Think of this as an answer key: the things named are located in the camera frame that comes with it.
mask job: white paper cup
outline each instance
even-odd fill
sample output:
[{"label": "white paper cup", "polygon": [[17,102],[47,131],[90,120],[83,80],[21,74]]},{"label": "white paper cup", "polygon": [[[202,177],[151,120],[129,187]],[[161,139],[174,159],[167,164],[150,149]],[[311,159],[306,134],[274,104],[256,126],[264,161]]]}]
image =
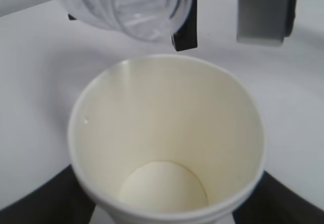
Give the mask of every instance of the white paper cup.
[{"label": "white paper cup", "polygon": [[94,79],[68,129],[72,167],[117,223],[212,223],[260,179],[265,133],[244,87],[211,63],[155,55]]}]

